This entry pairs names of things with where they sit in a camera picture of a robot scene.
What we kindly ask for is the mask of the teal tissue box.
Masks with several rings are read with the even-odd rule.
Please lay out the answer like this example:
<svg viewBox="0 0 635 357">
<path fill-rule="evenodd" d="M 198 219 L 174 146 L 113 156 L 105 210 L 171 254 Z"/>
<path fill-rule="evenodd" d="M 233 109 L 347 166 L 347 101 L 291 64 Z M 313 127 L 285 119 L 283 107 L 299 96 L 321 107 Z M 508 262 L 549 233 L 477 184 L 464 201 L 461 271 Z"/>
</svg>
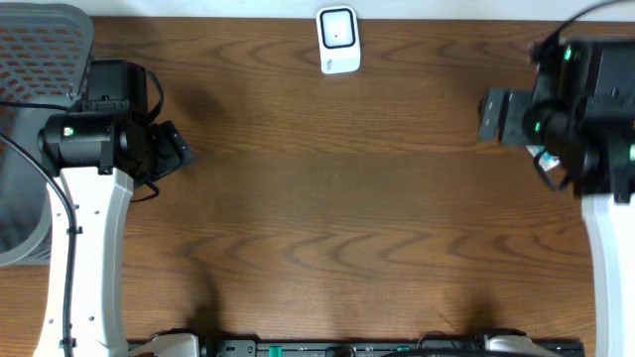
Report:
<svg viewBox="0 0 635 357">
<path fill-rule="evenodd" d="M 546 173 L 561 164 L 560 160 L 548 153 L 543 146 L 528 145 L 527 150 L 532 155 L 534 167 L 538 172 Z"/>
</svg>

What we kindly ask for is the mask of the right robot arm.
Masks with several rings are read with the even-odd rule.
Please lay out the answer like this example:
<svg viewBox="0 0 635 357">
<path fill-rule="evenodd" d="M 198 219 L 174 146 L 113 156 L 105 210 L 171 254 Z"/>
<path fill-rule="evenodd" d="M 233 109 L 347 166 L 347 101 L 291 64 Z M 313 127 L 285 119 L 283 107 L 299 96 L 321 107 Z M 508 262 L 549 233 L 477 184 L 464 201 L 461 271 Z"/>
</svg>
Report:
<svg viewBox="0 0 635 357">
<path fill-rule="evenodd" d="M 634 353 L 634 43 L 551 36 L 530 90 L 490 88 L 477 137 L 535 146 L 552 190 L 573 188 L 591 249 L 598 356 Z"/>
</svg>

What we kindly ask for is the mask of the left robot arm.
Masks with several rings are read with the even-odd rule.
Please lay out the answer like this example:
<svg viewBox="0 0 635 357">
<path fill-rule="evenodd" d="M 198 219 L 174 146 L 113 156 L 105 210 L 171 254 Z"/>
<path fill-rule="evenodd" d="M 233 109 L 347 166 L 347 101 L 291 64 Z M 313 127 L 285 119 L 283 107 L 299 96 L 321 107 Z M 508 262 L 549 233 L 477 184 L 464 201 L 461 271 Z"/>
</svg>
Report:
<svg viewBox="0 0 635 357">
<path fill-rule="evenodd" d="M 160 193 L 159 179 L 193 154 L 163 105 L 148 105 L 156 76 L 123 59 L 94 60 L 87 89 L 68 112 L 52 115 L 39 146 L 53 180 L 52 255 L 38 356 L 198 356 L 193 332 L 160 332 L 129 344 L 121 311 L 123 235 L 133 191 Z"/>
</svg>

